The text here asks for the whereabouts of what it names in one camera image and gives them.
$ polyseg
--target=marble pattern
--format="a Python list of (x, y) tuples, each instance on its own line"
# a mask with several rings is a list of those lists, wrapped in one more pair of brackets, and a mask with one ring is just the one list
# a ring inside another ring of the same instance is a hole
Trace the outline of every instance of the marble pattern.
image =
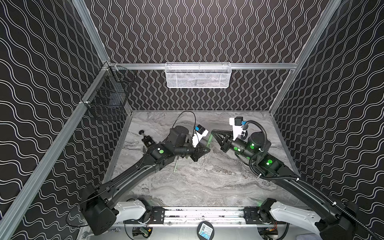
[[(155, 142), (164, 140), (180, 112), (134, 112), (113, 177), (124, 172), (143, 156), (143, 129)], [(244, 120), (255, 120), (267, 131), (272, 146), (269, 153), (291, 166), (283, 150), (276, 130), (267, 112), (195, 112), (196, 125), (208, 130), (231, 130), (229, 117), (243, 116)], [(194, 124), (192, 113), (183, 113), (176, 125), (190, 131)], [(249, 126), (249, 133), (258, 131)], [(224, 153), (213, 139), (211, 152), (193, 162), (190, 158), (179, 158), (175, 162), (151, 175), (137, 185), (130, 197), (144, 197), (151, 204), (162, 206), (256, 206), (266, 198), (275, 198), (292, 206), (304, 206), (296, 197), (279, 186), (257, 178), (249, 167), (236, 158), (233, 151)]]

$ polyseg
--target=gray marble tabletop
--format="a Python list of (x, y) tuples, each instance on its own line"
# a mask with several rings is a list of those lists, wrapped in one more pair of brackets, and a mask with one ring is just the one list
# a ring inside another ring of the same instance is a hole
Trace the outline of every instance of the gray marble tabletop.
[[(113, 177), (124, 172), (143, 156), (142, 136), (144, 130), (155, 142), (164, 140), (180, 112), (134, 112), (132, 123), (118, 159)], [(291, 166), (280, 139), (267, 112), (195, 112), (196, 125), (207, 130), (231, 130), (229, 118), (243, 116), (255, 120), (267, 131), (272, 146), (269, 153)], [(194, 116), (183, 113), (176, 125), (187, 127), (192, 132)], [(248, 132), (259, 131), (250, 125)], [(179, 158), (151, 175), (128, 193), (128, 198), (144, 197), (153, 205), (161, 206), (258, 206), (268, 197), (291, 206), (304, 206), (286, 190), (266, 180), (257, 178), (233, 151), (224, 153), (215, 140), (211, 152), (199, 159)]]

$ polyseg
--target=wavy patterned wallpaper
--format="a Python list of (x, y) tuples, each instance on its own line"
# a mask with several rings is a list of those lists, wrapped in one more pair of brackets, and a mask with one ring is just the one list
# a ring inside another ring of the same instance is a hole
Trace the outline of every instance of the wavy patterned wallpaper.
[[(119, 69), (118, 77), (127, 71)], [(269, 110), (289, 70), (233, 70), (228, 88), (168, 88), (164, 71), (138, 71), (128, 91), (135, 110)]]
[(69, 0), (0, 0), (0, 219), (101, 68)]
[(301, 176), (382, 238), (383, 32), (384, 1), (343, 0), (275, 115)]
[(96, 121), (86, 113), (14, 232), (13, 240), (76, 239), (79, 228), (68, 226), (66, 215), (81, 201), (82, 189), (101, 185), (124, 122), (125, 119)]
[(114, 63), (291, 63), (328, 0), (85, 0)]

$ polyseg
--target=label sticker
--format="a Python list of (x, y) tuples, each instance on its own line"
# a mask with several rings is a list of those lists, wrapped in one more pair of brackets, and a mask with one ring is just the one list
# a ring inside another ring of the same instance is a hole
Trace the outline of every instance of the label sticker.
[(213, 229), (210, 226), (203, 223), (199, 230), (199, 235), (205, 238), (206, 240), (209, 240), (211, 238), (212, 231)]

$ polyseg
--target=white mesh basket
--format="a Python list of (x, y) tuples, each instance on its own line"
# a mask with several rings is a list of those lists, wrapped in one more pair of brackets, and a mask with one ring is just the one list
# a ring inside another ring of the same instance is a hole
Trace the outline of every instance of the white mesh basket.
[(227, 88), (230, 63), (166, 63), (169, 88)]

